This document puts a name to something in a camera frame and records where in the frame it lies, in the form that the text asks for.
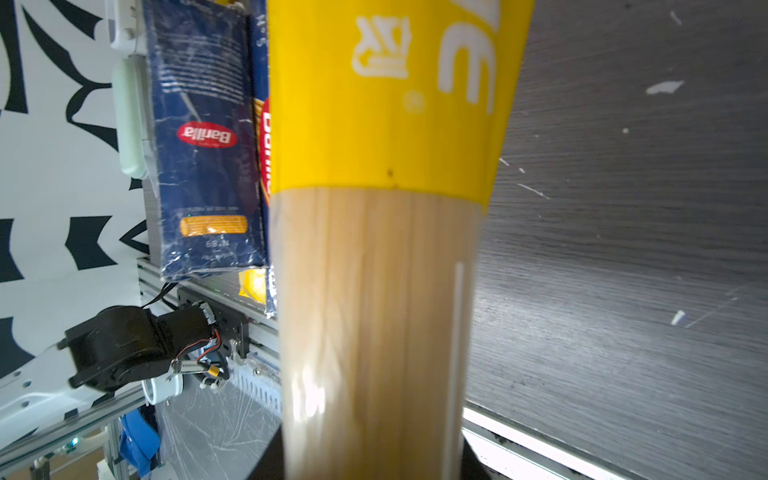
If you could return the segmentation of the yellow noodle bag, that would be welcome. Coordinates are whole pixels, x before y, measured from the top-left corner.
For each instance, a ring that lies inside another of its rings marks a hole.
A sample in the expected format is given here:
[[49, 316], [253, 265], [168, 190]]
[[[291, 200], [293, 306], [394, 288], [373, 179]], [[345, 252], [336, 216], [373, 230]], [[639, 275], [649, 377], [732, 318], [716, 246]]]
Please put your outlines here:
[[534, 5], [267, 8], [285, 475], [455, 479], [479, 242]]

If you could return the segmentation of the blue Barilla spaghetti bag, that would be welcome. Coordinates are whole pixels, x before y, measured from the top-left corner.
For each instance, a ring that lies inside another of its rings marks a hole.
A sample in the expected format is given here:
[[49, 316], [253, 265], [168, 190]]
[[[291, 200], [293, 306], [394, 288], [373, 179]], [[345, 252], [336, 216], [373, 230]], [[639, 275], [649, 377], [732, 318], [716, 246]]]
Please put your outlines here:
[[261, 191], [263, 236], [266, 247], [265, 314], [277, 314], [277, 289], [269, 247], [269, 206], [271, 194], [272, 127], [269, 111], [269, 51], [267, 31], [267, 5], [265, 0], [248, 2], [250, 15], [250, 46], [252, 56], [252, 105], [255, 115], [255, 139]]

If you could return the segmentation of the blue Barilla pasta box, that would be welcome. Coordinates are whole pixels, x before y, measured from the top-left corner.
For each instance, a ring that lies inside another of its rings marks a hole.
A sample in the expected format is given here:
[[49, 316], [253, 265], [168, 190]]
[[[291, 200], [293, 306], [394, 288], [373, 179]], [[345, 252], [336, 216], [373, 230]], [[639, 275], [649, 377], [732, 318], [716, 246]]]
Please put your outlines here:
[[212, 1], [146, 1], [147, 62], [168, 282], [266, 262], [249, 21]]

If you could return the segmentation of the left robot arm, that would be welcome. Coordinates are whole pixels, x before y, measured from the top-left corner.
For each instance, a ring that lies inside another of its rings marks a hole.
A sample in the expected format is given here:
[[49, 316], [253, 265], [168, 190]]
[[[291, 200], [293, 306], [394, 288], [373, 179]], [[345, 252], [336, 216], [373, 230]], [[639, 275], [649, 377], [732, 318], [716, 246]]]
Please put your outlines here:
[[217, 340], [205, 303], [161, 316], [137, 306], [109, 307], [1, 379], [1, 446], [106, 394], [161, 377], [185, 352]]

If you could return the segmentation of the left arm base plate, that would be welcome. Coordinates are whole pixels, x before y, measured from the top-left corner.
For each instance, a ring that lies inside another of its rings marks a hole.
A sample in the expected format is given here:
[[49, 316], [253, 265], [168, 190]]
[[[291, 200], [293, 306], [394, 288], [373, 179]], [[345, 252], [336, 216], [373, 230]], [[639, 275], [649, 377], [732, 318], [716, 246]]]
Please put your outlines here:
[[206, 304], [203, 308], [211, 324], [213, 338], [199, 348], [193, 349], [188, 357], [194, 358], [209, 369], [215, 365], [223, 374], [229, 360], [243, 360], [249, 352], [248, 318], [220, 300], [205, 296], [189, 287], [178, 290], [179, 305]]

